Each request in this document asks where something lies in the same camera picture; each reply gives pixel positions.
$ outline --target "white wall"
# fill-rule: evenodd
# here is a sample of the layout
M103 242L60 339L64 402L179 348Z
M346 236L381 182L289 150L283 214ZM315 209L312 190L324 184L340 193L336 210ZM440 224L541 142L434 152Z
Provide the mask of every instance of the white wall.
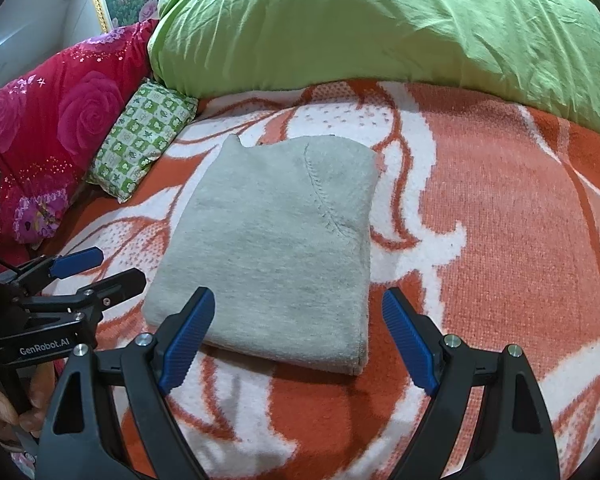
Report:
M99 33L90 0L5 0L0 6L0 87L64 46Z

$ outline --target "human hand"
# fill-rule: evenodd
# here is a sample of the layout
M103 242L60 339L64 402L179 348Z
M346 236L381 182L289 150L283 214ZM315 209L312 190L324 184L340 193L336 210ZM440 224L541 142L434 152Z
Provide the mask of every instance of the human hand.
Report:
M0 392L0 440L17 442L11 429L16 425L20 425L23 430L36 437L39 436L55 386L54 364L49 362L38 365L29 385L29 400L33 408L20 416L4 393Z

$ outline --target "black device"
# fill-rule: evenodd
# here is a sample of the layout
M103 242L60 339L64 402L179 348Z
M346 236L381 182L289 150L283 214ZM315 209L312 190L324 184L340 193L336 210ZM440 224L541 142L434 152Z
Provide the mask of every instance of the black device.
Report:
M0 274L0 382L19 412L30 408L18 368L68 356L36 450L38 480L147 480L130 465L112 398L124 386L139 436L158 480L208 480L166 402L184 380L215 312L200 287L155 334L125 348L95 351L102 311L144 289L131 269L72 296L37 297L55 278L99 265L87 250L40 257ZM558 480L558 453L538 382L520 346L474 349L442 335L398 288L382 316L414 384L430 402L391 480L438 480L451 455L474 386L484 393L463 468L454 480Z

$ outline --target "light green blanket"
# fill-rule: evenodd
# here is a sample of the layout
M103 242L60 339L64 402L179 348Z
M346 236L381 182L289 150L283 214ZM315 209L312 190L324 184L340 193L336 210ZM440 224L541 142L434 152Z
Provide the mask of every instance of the light green blanket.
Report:
M160 0L149 53L195 97L347 78L488 92L600 133L589 0Z

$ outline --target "green checkered pillow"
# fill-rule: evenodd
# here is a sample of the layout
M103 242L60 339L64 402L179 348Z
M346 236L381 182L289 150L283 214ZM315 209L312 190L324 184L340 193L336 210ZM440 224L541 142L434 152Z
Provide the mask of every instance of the green checkered pillow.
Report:
M198 100L145 80L91 163L87 182L123 203L196 115Z

